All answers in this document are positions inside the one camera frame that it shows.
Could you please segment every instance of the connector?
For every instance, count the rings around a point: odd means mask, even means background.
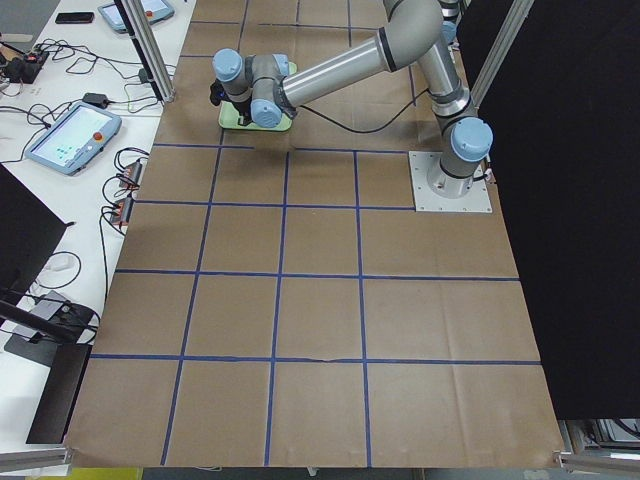
[[[123,177],[120,179],[120,188],[126,190],[135,190],[140,185],[140,177],[142,177],[142,163],[134,162],[126,167],[122,172]]]
[[[129,225],[131,212],[133,211],[133,203],[133,197],[130,196],[116,202],[115,209],[113,212],[110,212],[111,218],[109,218],[109,222],[112,225],[118,225],[120,227]]]

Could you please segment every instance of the cable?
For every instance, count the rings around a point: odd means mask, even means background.
[[[127,83],[127,85],[142,85],[142,84],[141,83],[133,83],[133,84]],[[122,102],[120,102],[120,101],[116,102],[116,101],[113,101],[113,100],[109,100],[109,105],[118,104],[118,103],[136,103],[136,102],[141,102],[143,100],[149,100],[149,99],[154,99],[154,98],[156,98],[156,97],[150,95],[148,97],[134,98],[134,99],[127,100],[127,101],[122,101]]]
[[[151,108],[151,107],[155,107],[156,105],[158,105],[160,103],[160,100],[156,100],[153,103],[150,103],[148,105],[144,105],[136,110],[131,110],[131,108],[127,107],[127,112],[129,113],[140,113],[142,110],[146,109],[146,108]]]
[[[137,78],[138,74],[136,73],[135,75],[126,76],[124,73],[122,73],[120,69],[118,69],[118,67],[116,67],[115,64],[129,65],[129,66],[142,65],[142,62],[128,62],[124,60],[118,60],[115,58],[109,58],[102,55],[98,55],[93,51],[91,51],[89,47],[86,45],[71,45],[69,42],[63,39],[54,40],[52,38],[47,38],[38,46],[43,52],[53,52],[53,55],[51,56],[51,61],[53,62],[72,58],[76,54],[89,56],[90,58],[86,58],[86,57],[77,58],[69,67],[65,69],[65,72],[71,75],[88,75],[93,72],[97,63],[100,60],[102,60],[103,62],[107,63],[113,70],[115,70],[123,80],[131,80],[133,78]],[[62,53],[65,50],[68,50],[66,55]],[[89,67],[82,71],[75,70],[75,68],[82,61],[88,62]],[[172,67],[174,69],[177,68],[175,65],[166,65],[166,64],[165,64],[165,67]]]
[[[49,106],[45,105],[44,103],[34,103],[33,105],[31,105],[31,107],[29,107],[29,111],[33,111],[36,107],[41,106],[44,107],[47,110],[47,113],[45,113],[44,115],[42,115],[42,118],[45,119],[47,117],[51,117],[51,119],[55,122],[57,121],[62,115],[64,115],[70,108],[71,106],[76,103],[79,102],[80,98],[75,99],[75,100],[68,100],[66,102],[62,102],[60,105],[58,105],[55,108],[50,108]]]
[[[58,285],[56,287],[50,287],[50,286],[44,285],[41,282],[38,282],[38,280],[36,279],[36,283],[38,285],[40,285],[42,288],[48,288],[49,290],[57,290],[59,288],[64,288],[64,287],[67,287],[67,286],[71,285],[80,276],[80,272],[82,271],[82,260],[80,259],[78,254],[73,253],[73,252],[69,252],[67,250],[61,250],[59,252],[52,253],[51,256],[49,257],[49,259],[55,257],[56,255],[71,255],[72,257],[74,257],[78,261],[78,271],[73,276],[73,278],[71,280],[69,280],[67,283],[63,283],[62,285]]]
[[[9,335],[16,335],[18,337],[24,338],[27,342],[31,342],[31,340],[32,340],[31,337],[27,337],[26,335],[22,335],[22,334],[16,333],[16,332],[10,332],[9,330],[5,330],[4,328],[0,328],[0,332],[8,333]],[[53,338],[49,338],[49,337],[42,337],[42,338],[39,338],[37,341],[38,342],[52,342],[52,343],[56,343],[58,345],[62,345],[60,342],[56,342]]]
[[[619,418],[614,418],[614,419],[612,419],[612,421],[613,421],[613,423],[615,423],[618,427],[620,427],[622,430],[624,430],[626,433],[628,433],[632,437],[640,438],[640,432],[638,430],[634,430],[633,428],[631,428],[629,425],[624,423]]]
[[[113,158],[113,165],[116,167],[116,170],[118,170],[119,172],[124,172],[125,170],[125,166],[122,165],[122,162],[120,161],[120,155],[122,155],[125,152],[139,153],[140,155],[144,155],[145,159],[149,157],[149,152],[142,150],[141,148],[138,148],[138,147],[122,148],[116,152]]]
[[[400,115],[402,115],[407,108],[409,108],[411,105],[413,105],[413,102],[415,102],[418,98],[420,98],[422,95],[424,95],[428,91],[429,91],[429,89],[425,88],[423,91],[421,91],[415,97],[413,97],[409,103],[407,103],[404,107],[402,107],[402,109],[398,113],[396,113],[391,120],[389,120],[384,125],[382,125],[382,126],[380,126],[378,128],[371,129],[371,130],[356,130],[355,128],[348,127],[347,125],[344,125],[344,124],[338,122],[337,120],[334,120],[333,118],[328,117],[324,113],[320,113],[317,110],[314,110],[311,107],[307,107],[306,105],[301,105],[300,108],[302,108],[304,110],[308,110],[309,112],[311,112],[311,113],[313,113],[315,115],[318,115],[320,118],[323,118],[324,120],[326,120],[328,122],[331,122],[334,125],[337,125],[338,127],[342,128],[342,129],[344,129],[344,130],[346,130],[348,132],[351,132],[351,133],[358,133],[358,134],[376,133],[376,132],[379,132],[381,130],[384,130],[389,125],[391,125],[393,122],[395,122],[398,119],[398,117]]]
[[[17,97],[18,95],[20,95],[22,93],[22,88],[24,87],[24,83],[22,83],[22,80],[20,81],[20,88],[18,89],[18,91],[16,93],[5,93],[4,90],[0,90],[0,94],[4,95],[5,97]]]
[[[20,292],[18,290],[12,290],[10,288],[0,287],[0,290],[5,292],[5,293],[11,293],[13,295],[21,295],[23,297],[33,298],[34,300],[42,300],[42,299],[44,299],[43,295],[32,295],[30,293],[23,293],[23,292]],[[58,300],[57,298],[47,298],[46,300],[47,300],[47,302],[60,303],[62,305],[67,305],[67,306],[70,306],[70,307],[74,307],[75,306],[75,307],[86,308],[91,313],[93,313],[94,317],[96,317],[98,319],[98,324],[100,324],[100,322],[102,321],[102,317],[100,316],[100,314],[98,314],[98,312],[96,312],[93,308],[87,307],[86,305],[81,305],[79,303],[72,302],[70,300]]]
[[[109,197],[107,197],[107,192],[105,191],[107,185],[109,184],[109,182],[113,181],[113,180],[119,180],[120,182],[123,182],[127,185],[127,187],[121,188],[120,190],[118,190],[113,196],[115,198],[120,198],[123,193],[120,192],[134,192],[140,189],[140,185],[138,185],[136,182],[134,182],[133,180],[131,180],[129,177],[127,177],[124,173],[117,173],[115,174],[113,177],[109,177],[107,178],[107,180],[102,184],[102,197],[105,199],[105,201],[112,207],[116,208],[118,207],[118,204],[113,202],[112,200],[109,200]]]
[[[33,117],[36,120],[38,120],[39,124],[43,125],[45,128],[51,127],[50,123],[45,122],[44,119],[42,119],[42,117],[39,117],[38,115],[32,113],[29,110],[25,110],[24,108],[12,107],[9,105],[0,105],[0,112],[8,112],[8,111],[24,113],[27,115],[27,122],[29,121],[29,117]]]
[[[33,135],[31,135],[31,137],[29,137],[29,140],[27,140],[27,143],[24,144],[24,147],[22,147],[22,151],[20,152],[20,158],[18,158],[17,160],[3,160],[0,161],[0,164],[7,164],[7,163],[19,163],[22,160],[24,160],[24,152],[27,151],[27,148],[29,147],[29,145],[31,144],[31,142],[33,142],[33,139],[36,138],[36,135],[38,135],[40,132],[42,132],[43,130],[46,130],[46,127],[42,127],[38,130],[36,130]]]
[[[107,246],[105,244],[104,239],[104,229],[102,228],[102,222],[105,221],[107,224],[115,230],[120,235],[124,236],[124,232],[119,228],[116,228],[115,225],[111,223],[111,221],[106,217],[108,211],[114,213],[114,208],[110,206],[104,206],[100,209],[100,218],[98,219],[98,227],[100,229],[100,246],[102,247],[102,260],[104,266],[104,302],[107,303],[107,296],[109,295],[109,265],[107,261]]]

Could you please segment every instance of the metal base plate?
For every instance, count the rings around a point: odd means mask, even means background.
[[[411,183],[416,212],[492,213],[487,186],[482,181],[473,182],[471,190],[462,198],[452,200],[436,194],[427,183],[427,171],[440,160],[440,152],[409,152]],[[475,176],[482,175],[478,166]]]

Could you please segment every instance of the green tray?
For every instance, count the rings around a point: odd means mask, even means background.
[[[289,62],[289,72],[293,75],[298,71],[298,66]],[[220,108],[220,116],[218,117],[218,123],[222,128],[226,128],[229,130],[262,130],[266,132],[286,132],[291,128],[291,119],[286,115],[282,115],[282,120],[280,123],[273,128],[263,128],[255,123],[251,122],[246,127],[243,127],[238,123],[240,120],[240,114],[234,108],[234,106],[230,102],[222,102],[222,107]]]

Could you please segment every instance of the white table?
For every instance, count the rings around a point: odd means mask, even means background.
[[[97,7],[105,3],[106,0],[61,0],[38,42],[47,38],[64,39],[72,45],[87,45],[99,55],[124,61],[139,61],[128,35],[113,32],[98,13]],[[172,5],[176,9],[174,17],[154,25],[152,30],[165,63],[177,65],[195,0],[174,0]],[[94,11],[96,18],[88,25],[55,24],[55,16],[63,11]],[[123,91],[125,82],[103,62],[99,62],[95,71],[89,75],[65,73],[65,69],[76,58],[78,55],[61,62],[52,62],[49,59],[33,85],[25,85],[18,97],[0,96],[0,105],[28,109],[34,103],[44,103],[55,107],[80,98],[86,92],[104,93],[111,100],[126,100]],[[141,65],[120,67],[125,75],[133,75]],[[15,89],[15,85],[11,86],[8,93]],[[148,85],[134,87],[130,92],[133,98],[153,95]],[[98,229],[100,207],[105,205],[101,187],[107,178],[117,173],[113,165],[115,152],[127,146],[147,151],[151,149],[162,106],[157,105],[138,114],[128,113],[126,105],[111,106],[110,111],[118,113],[123,118],[120,132],[107,144],[104,151],[76,176],[59,174],[30,160],[5,165],[63,221],[76,222],[67,229],[58,250],[69,250],[78,254],[82,259],[82,271],[75,282],[59,292],[99,313],[103,309],[105,288]],[[37,128],[28,125],[23,114],[0,113],[0,160],[18,158],[22,147]],[[129,159],[134,161],[138,156],[123,154],[122,160],[126,164]],[[110,184],[108,194],[118,189],[117,183],[113,181]],[[112,275],[122,246],[122,238],[107,225],[104,233],[108,267]],[[71,274],[69,271],[59,273],[63,280]],[[27,307],[28,303],[23,299],[21,306]],[[9,326],[9,323],[5,323],[3,328]],[[8,338],[8,334],[0,332],[0,345],[4,345]],[[46,367],[0,351],[0,385],[3,387],[0,389],[0,452],[41,448],[34,448],[25,442],[48,372],[49,369]],[[64,474],[66,468],[47,469],[46,472]]]

